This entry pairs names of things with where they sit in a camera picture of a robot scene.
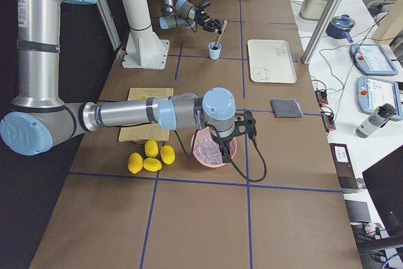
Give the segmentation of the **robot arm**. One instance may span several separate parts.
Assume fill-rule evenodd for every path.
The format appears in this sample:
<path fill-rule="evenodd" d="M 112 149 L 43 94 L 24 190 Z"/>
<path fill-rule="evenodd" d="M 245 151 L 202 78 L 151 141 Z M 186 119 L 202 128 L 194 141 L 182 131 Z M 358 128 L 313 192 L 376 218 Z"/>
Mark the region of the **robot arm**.
<path fill-rule="evenodd" d="M 61 7 L 61 47 L 59 96 L 66 102 L 121 101 L 130 88 L 172 88 L 175 93 L 202 95 L 222 86 L 241 97 L 241 26 L 238 0 L 212 0 L 220 13 L 229 13 L 224 52 L 219 60 L 207 57 L 205 31 L 158 31 L 171 41 L 164 70 L 123 67 L 124 49 L 130 32 L 122 0 L 104 0 L 111 10 L 120 42 L 112 45 L 98 5 L 63 4 Z"/>
<path fill-rule="evenodd" d="M 188 0 L 161 0 L 161 14 L 159 25 L 161 29 L 168 30 L 177 27 L 189 29 L 201 26 L 202 30 L 210 33 L 223 34 L 225 22 L 211 18 L 205 11 L 211 5 L 210 1 L 203 0 L 193 4 Z"/>

